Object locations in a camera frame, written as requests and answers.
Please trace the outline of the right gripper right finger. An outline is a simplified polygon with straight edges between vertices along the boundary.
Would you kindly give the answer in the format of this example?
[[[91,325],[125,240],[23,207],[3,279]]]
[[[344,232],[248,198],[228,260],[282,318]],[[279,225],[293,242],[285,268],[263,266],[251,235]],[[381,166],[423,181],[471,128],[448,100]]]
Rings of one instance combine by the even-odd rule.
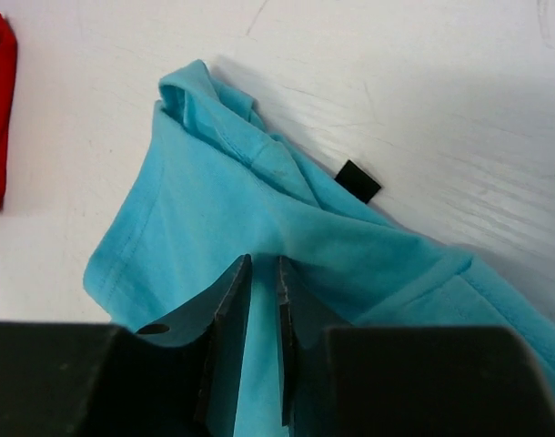
[[[356,327],[277,263],[281,419],[293,436],[555,436],[555,401],[511,330]]]

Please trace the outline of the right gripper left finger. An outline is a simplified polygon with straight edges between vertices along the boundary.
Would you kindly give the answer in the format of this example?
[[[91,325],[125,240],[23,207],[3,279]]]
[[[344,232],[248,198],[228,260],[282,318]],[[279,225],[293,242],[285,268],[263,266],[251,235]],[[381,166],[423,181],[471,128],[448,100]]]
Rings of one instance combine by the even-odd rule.
[[[0,436],[230,436],[252,262],[139,330],[0,321]]]

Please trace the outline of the turquoise t shirt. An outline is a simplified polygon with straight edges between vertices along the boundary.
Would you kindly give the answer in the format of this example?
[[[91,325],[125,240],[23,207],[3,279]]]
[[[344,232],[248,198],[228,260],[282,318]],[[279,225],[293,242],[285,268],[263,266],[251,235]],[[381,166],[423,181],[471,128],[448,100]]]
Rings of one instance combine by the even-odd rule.
[[[277,258],[358,324],[507,325],[555,396],[555,322],[473,253],[406,231],[267,130],[253,99],[201,61],[164,76],[136,182],[91,256],[86,292],[138,329],[253,261],[238,436],[283,436]]]

